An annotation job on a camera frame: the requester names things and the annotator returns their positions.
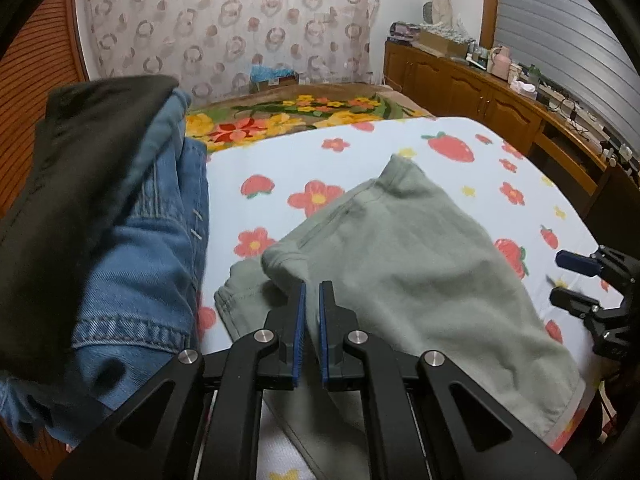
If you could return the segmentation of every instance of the white bedsheet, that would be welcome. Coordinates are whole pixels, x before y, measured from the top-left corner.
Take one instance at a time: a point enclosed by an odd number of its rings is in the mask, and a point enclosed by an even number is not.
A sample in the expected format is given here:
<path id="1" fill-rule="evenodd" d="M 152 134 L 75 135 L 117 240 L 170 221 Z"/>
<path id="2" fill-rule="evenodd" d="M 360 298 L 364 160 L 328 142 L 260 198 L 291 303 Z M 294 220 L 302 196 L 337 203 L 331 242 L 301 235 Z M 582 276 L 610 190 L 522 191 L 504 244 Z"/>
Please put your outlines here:
<path id="1" fill-rule="evenodd" d="M 551 306 L 549 293 L 563 283 L 605 308 L 618 306 L 621 297 L 598 278 L 557 268 L 557 250 L 589 254 L 596 249 L 568 200 L 528 160 L 475 121 L 416 118 L 356 126 L 277 137 L 210 157 L 210 234 L 198 316 L 204 353 L 231 344 L 213 307 L 213 294 L 228 278 L 229 267 L 282 238 L 340 189 L 378 176 L 389 157 L 400 153 L 411 157 L 510 256 L 548 331 L 575 358 L 588 384 L 580 406 L 586 408 L 600 377 L 600 361 L 582 323 Z M 583 413 L 578 410 L 564 440 Z M 313 478 L 266 406 L 258 448 L 258 480 Z"/>

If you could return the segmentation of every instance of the curtain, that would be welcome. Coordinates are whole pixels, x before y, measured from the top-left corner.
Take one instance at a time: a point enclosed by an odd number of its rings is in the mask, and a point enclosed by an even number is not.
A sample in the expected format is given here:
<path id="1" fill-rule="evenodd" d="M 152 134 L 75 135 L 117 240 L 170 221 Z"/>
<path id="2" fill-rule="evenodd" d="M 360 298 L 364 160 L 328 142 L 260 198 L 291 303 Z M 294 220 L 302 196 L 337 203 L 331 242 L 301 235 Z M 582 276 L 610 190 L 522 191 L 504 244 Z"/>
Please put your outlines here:
<path id="1" fill-rule="evenodd" d="M 370 82 L 380 0 L 83 0 L 103 77 L 173 75 L 196 106 L 246 94 L 252 64 Z"/>
<path id="2" fill-rule="evenodd" d="M 495 44 L 578 96 L 640 152 L 640 76 L 588 0 L 498 0 Z"/>

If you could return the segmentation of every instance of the cardboard box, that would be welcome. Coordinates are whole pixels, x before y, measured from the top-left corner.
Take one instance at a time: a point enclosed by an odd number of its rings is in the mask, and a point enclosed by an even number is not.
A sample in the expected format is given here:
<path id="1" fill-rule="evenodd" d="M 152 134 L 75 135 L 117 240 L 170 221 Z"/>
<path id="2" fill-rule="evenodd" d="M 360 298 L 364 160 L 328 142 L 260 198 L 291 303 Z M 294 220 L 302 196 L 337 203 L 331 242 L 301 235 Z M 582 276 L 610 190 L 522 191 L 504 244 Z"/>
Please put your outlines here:
<path id="1" fill-rule="evenodd" d="M 255 94 L 258 92 L 264 92 L 265 90 L 271 90 L 279 86 L 297 85 L 299 77 L 300 75 L 296 74 L 288 75 L 286 77 L 277 77 L 276 79 L 271 79 L 269 81 L 251 83 L 251 93 Z"/>
<path id="2" fill-rule="evenodd" d="M 455 41 L 447 40 L 437 34 L 433 34 L 432 32 L 428 32 L 426 30 L 421 30 L 418 35 L 418 42 L 441 52 L 444 56 L 447 57 L 461 57 L 465 59 L 466 51 L 469 46 L 466 43 L 456 43 Z"/>

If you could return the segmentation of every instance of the bed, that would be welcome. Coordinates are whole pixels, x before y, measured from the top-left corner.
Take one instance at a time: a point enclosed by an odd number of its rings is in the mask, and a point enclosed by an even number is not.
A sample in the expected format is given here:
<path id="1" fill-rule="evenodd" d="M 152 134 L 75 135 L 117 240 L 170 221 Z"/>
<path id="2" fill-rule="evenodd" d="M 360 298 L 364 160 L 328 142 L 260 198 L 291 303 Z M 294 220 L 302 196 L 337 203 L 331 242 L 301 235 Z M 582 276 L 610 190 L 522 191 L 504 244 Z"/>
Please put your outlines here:
<path id="1" fill-rule="evenodd" d="M 361 85 L 287 87 L 194 110 L 188 134 L 204 140 L 210 151 L 212 214 L 198 312 L 204 353 L 231 344 L 213 301 L 229 267 L 289 233 L 319 207 L 317 202 L 378 176 L 397 153 L 416 162 L 484 226 L 522 280 L 550 337 L 574 357 L 588 387 L 571 423 L 548 443 L 556 452 L 562 449 L 607 364 L 591 352 L 591 337 L 580 320 L 551 306 L 549 293 L 554 286 L 567 286 L 605 308 L 617 307 L 622 297 L 599 278 L 556 266 L 557 250 L 588 254 L 596 242 L 554 183 L 523 155 L 473 120 L 434 118 L 401 94 Z M 266 405 L 257 478 L 314 478 Z"/>

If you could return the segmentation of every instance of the patterned curtain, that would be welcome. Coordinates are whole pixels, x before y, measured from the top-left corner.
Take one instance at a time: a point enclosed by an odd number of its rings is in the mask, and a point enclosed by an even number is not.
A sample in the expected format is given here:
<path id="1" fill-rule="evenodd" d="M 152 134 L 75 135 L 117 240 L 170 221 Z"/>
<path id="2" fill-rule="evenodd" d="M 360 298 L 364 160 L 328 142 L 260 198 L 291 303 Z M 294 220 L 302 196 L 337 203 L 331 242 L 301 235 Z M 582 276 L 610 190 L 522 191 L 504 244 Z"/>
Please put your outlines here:
<path id="1" fill-rule="evenodd" d="M 252 64 L 370 82 L 380 0 L 83 0 L 104 77 L 175 76 L 196 106 L 248 92 Z"/>

